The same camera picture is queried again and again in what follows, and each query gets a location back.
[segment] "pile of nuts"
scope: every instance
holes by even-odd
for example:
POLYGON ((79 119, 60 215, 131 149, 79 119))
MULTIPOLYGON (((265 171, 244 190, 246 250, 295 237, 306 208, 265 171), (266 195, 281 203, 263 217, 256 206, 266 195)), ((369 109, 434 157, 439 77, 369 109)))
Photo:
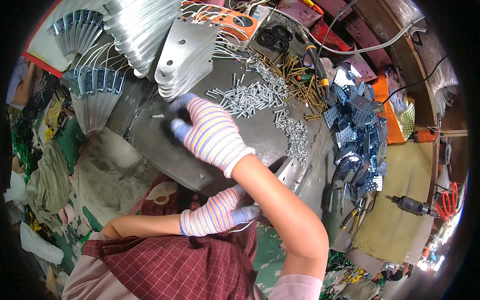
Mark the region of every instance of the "pile of nuts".
POLYGON ((308 163, 307 126, 303 125, 301 120, 296 121, 287 117, 288 110, 279 109, 273 113, 275 114, 275 127, 285 130, 285 135, 288 137, 287 156, 298 159, 301 166, 308 163))

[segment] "striped glove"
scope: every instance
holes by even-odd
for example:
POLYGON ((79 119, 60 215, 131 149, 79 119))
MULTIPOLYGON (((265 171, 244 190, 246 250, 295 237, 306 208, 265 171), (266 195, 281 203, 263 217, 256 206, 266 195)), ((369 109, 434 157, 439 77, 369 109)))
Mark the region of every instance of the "striped glove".
POLYGON ((182 234, 202 237, 229 230, 240 223, 258 217, 261 210, 257 205, 235 210, 244 193, 243 188, 237 184, 208 198, 204 206, 194 211, 184 210, 180 216, 182 234))
POLYGON ((193 93, 178 97, 170 109, 186 108, 193 126, 182 119, 174 119, 170 128, 196 158, 221 169, 230 178, 233 167, 247 154, 255 153, 239 135, 232 117, 223 108, 193 93))

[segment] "black cable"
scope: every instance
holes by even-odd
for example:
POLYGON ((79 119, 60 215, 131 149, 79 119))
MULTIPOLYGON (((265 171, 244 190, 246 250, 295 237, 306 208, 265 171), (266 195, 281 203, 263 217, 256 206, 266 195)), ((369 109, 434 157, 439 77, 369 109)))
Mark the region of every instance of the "black cable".
POLYGON ((430 75, 428 75, 425 79, 423 79, 422 81, 419 81, 419 82, 417 82, 417 83, 409 84, 409 85, 406 85, 406 86, 404 86, 404 87, 401 87, 401 88, 397 89, 396 91, 394 91, 393 93, 391 93, 391 94, 388 96, 388 98, 387 98, 384 102, 382 102, 382 104, 384 104, 385 102, 387 102, 388 99, 390 99, 393 95, 395 95, 395 93, 397 93, 397 92, 399 92, 399 91, 401 91, 401 90, 404 90, 404 89, 406 89, 406 88, 409 88, 409 87, 412 87, 412 86, 415 86, 415 85, 422 84, 422 83, 424 83, 425 81, 429 80, 430 77, 432 77, 433 74, 435 73, 435 71, 437 70, 438 66, 439 66, 439 65, 442 63, 442 61, 444 61, 446 58, 447 58, 447 56, 444 56, 444 57, 437 63, 437 65, 435 66, 435 68, 433 69, 433 71, 430 73, 430 75))
MULTIPOLYGON (((327 35, 328 33, 330 32, 330 30, 332 29, 333 27, 333 24, 335 23, 335 21, 337 21, 337 19, 344 13, 347 11, 347 9, 349 9, 350 7, 352 7, 355 2, 357 2, 358 0, 353 0, 352 2, 350 2, 347 6, 345 6, 344 9, 342 9, 338 15, 335 17, 335 19, 333 19, 332 23, 330 24, 330 26, 328 27, 327 29, 327 32, 325 33, 325 37, 324 37, 324 40, 322 41, 322 44, 320 45, 320 50, 318 51, 318 55, 317 55, 317 62, 320 60, 320 53, 322 52, 322 49, 324 47, 324 44, 325 44, 325 41, 327 40, 327 35)), ((318 93, 318 96, 320 97, 320 99, 324 102, 326 102, 326 99, 324 99, 322 97, 322 95, 320 94, 320 91, 318 89, 318 82, 317 82, 317 68, 315 68, 315 89, 317 90, 317 93, 318 93)))

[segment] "electric cable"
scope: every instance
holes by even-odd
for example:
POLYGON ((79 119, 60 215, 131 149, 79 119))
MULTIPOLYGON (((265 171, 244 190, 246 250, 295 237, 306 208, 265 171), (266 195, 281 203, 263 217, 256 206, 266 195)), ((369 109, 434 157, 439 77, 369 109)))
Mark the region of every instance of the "electric cable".
POLYGON ((430 75, 428 75, 427 77, 425 77, 425 79, 423 79, 422 81, 419 81, 419 82, 417 82, 417 83, 405 85, 404 87, 401 87, 401 88, 397 89, 396 91, 394 91, 393 93, 391 93, 391 94, 387 97, 387 99, 386 99, 384 102, 382 102, 382 104, 384 104, 385 102, 387 102, 388 99, 390 99, 393 95, 395 95, 395 93, 397 93, 397 92, 399 92, 399 91, 401 91, 401 90, 404 90, 404 89, 406 89, 406 88, 409 88, 409 87, 412 87, 412 86, 415 86, 415 85, 422 84, 422 83, 424 83, 425 81, 429 80, 430 77, 432 77, 433 74, 435 73, 435 71, 437 70, 438 66, 442 63, 442 61, 444 61, 444 60, 446 59, 446 57, 447 57, 447 56, 444 56, 444 57, 436 64, 436 66, 435 66, 435 68, 433 69, 433 71, 430 73, 430 75))
MULTIPOLYGON (((268 7, 268 6, 265 6, 265 8, 267 9, 270 9, 271 11, 274 11, 274 12, 277 12, 287 18, 290 18, 292 19, 293 21, 301 24, 300 22, 298 22, 294 17, 292 17, 291 15, 287 14, 287 13, 284 13, 282 11, 279 11, 277 9, 274 9, 274 8, 271 8, 271 7, 268 7)), ((335 54, 343 54, 343 55, 350 55, 350 54, 357 54, 357 53, 363 53, 363 52, 368 52, 368 51, 373 51, 373 50, 378 50, 378 49, 382 49, 382 48, 385 48, 393 43, 395 43, 397 40, 400 39, 400 37, 405 33, 407 32, 416 22, 424 19, 425 16, 420 16, 416 19, 414 19, 413 21, 411 21, 409 24, 407 24, 405 27, 403 27, 403 29, 396 35, 394 36, 392 39, 390 39, 388 42, 385 42, 383 44, 380 44, 380 45, 377 45, 377 46, 372 46, 372 47, 368 47, 368 48, 363 48, 363 49, 359 49, 359 50, 355 50, 355 51, 337 51, 337 50, 333 50, 333 49, 330 49, 329 47, 327 46, 322 46, 324 49, 332 52, 332 53, 335 53, 335 54)), ((312 35, 311 32, 308 32, 309 36, 311 39, 313 39, 317 44, 321 45, 321 43, 312 35)))
MULTIPOLYGON (((342 10, 338 13, 338 15, 335 17, 335 19, 333 19, 332 23, 330 24, 330 26, 329 26, 328 29, 327 29, 327 32, 325 33, 324 40, 323 40, 322 43, 320 44, 320 51, 318 51, 318 54, 317 54, 317 61, 320 60, 320 53, 322 53, 322 48, 321 48, 321 47, 323 47, 323 45, 325 44, 325 41, 327 40, 328 33, 329 33, 330 30, 332 29, 333 24, 335 24, 335 22, 338 20, 338 18, 339 18, 344 12, 346 12, 347 9, 349 9, 350 7, 352 7, 357 1, 358 1, 358 0, 353 0, 352 2, 350 2, 347 6, 345 6, 344 9, 342 9, 342 10)), ((318 76, 318 75, 317 75, 317 68, 315 68, 315 78, 317 78, 317 76, 318 76)), ((315 81, 315 89, 316 89, 318 95, 320 96, 320 90, 319 90, 319 87, 318 87, 318 81, 317 81, 317 80, 314 80, 314 81, 315 81)), ((320 99, 322 99, 322 101, 324 101, 324 102, 328 102, 328 101, 326 101, 326 100, 328 100, 328 99, 323 99, 321 96, 320 96, 320 99)))

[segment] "pile of bolts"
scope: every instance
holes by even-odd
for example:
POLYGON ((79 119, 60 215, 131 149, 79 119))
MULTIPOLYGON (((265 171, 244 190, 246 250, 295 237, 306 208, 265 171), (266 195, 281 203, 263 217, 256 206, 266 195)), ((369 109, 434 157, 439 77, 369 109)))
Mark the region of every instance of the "pile of bolts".
MULTIPOLYGON (((253 117, 258 110, 264 108, 281 108, 286 107, 284 102, 293 94, 288 90, 288 85, 280 76, 274 76, 271 70, 259 59, 259 54, 251 56, 247 60, 248 72, 256 72, 260 74, 266 84, 260 84, 258 81, 249 86, 239 86, 243 82, 245 74, 237 79, 237 75, 233 74, 234 88, 228 91, 222 91, 218 88, 206 91, 205 95, 218 99, 222 97, 219 102, 220 106, 225 109, 230 115, 235 115, 238 119, 241 116, 250 118, 253 117)), ((308 163, 307 150, 307 126, 303 122, 296 121, 289 118, 289 113, 285 108, 276 110, 275 126, 285 130, 285 135, 288 137, 287 156, 296 158, 300 165, 308 163)))

